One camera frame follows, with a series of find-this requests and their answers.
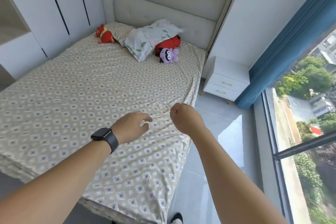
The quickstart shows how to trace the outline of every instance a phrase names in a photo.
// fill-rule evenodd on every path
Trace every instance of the shoe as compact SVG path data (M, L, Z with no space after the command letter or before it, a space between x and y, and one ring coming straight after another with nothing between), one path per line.
M171 219L170 223L173 223L174 220L179 219L180 221L182 221L183 223L183 218L182 218L182 214L180 213L175 213L174 217Z

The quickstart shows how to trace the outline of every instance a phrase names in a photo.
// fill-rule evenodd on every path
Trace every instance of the toy face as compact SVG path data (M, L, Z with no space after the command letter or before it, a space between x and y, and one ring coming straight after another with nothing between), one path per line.
M166 51L165 51L165 56L166 56L166 60L170 61L170 59L171 59L171 53L170 53L170 50L166 50Z

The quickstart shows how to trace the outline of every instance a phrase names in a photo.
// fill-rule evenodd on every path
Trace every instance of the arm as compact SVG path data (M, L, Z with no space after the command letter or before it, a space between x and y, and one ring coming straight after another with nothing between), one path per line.
M111 127L119 144L134 141L149 128L148 114L129 113ZM49 171L0 201L0 223L61 224L111 153L105 141L91 141Z
M221 147L198 112L178 103L170 117L179 131L191 137L199 152L221 223L287 223Z

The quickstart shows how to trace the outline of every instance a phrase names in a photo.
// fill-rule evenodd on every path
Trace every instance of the drawer handle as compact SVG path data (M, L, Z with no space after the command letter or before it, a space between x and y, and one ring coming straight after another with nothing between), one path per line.
M222 94L226 94L225 92L220 91L220 90L216 90L216 91L219 92L219 93L222 93Z
M222 83L232 87L232 84L230 84L230 83L226 83L226 82L222 82Z

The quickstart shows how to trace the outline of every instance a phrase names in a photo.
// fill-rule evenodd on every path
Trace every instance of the window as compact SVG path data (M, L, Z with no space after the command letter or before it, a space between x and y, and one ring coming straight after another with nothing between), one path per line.
M263 93L293 224L336 224L335 35L334 27Z

